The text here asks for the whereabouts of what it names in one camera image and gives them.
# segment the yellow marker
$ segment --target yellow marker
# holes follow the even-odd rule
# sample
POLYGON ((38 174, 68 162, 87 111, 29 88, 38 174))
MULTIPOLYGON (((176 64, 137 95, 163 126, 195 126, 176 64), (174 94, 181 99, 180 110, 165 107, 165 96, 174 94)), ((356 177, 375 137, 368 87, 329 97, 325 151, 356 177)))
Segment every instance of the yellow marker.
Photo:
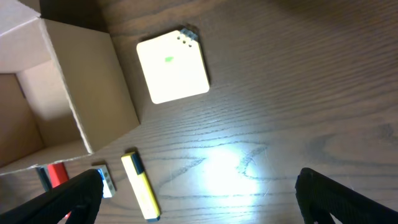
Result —
POLYGON ((122 163, 144 218, 148 222, 159 221, 160 211, 137 153, 131 152, 125 154, 122 156, 122 163))

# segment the brown cardboard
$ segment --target brown cardboard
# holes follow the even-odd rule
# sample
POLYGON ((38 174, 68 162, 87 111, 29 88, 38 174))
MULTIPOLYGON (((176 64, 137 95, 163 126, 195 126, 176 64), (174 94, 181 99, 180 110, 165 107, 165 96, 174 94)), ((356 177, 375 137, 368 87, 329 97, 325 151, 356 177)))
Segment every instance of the brown cardboard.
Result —
POLYGON ((0 111, 0 126, 10 121, 0 156, 11 162, 0 175, 90 155, 139 125, 109 34, 38 16, 16 0, 0 4, 0 73, 16 74, 0 78, 21 88, 7 90, 0 111), (26 129, 12 132, 16 124, 26 129))

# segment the dark wood surface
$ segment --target dark wood surface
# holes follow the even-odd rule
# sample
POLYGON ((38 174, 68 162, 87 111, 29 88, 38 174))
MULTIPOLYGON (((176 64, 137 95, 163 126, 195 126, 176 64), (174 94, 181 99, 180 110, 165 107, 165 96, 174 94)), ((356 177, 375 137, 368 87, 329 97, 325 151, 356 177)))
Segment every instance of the dark wood surface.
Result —
MULTIPOLYGON (((398 210, 397 2, 100 0, 98 8, 141 125, 66 163, 71 177, 108 163, 118 191, 97 223, 145 223, 120 161, 130 147, 141 153, 160 223, 303 223, 294 189, 303 167, 398 210), (181 24, 200 30, 211 88, 154 105, 136 44, 181 24)), ((0 189, 0 212, 43 192, 33 170, 0 177, 0 189)))

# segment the small white object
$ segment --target small white object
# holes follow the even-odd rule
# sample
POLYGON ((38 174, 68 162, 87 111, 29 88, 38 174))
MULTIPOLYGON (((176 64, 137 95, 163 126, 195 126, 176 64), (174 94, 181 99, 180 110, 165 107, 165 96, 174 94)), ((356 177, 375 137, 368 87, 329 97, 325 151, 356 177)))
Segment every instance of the small white object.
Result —
POLYGON ((200 45, 179 30, 139 43, 137 53, 154 103, 209 91, 200 45))
POLYGON ((93 168, 101 174, 102 182, 104 183, 103 198, 113 197, 115 194, 114 185, 106 165, 94 166, 93 168))

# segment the red object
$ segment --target red object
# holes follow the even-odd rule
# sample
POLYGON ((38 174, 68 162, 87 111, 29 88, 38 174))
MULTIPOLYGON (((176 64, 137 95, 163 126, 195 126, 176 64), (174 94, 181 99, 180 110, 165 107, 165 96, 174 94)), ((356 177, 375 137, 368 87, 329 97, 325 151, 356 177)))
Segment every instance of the red object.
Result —
POLYGON ((67 170, 65 169, 63 162, 48 165, 47 169, 49 170, 52 188, 57 187, 58 185, 69 180, 67 170))

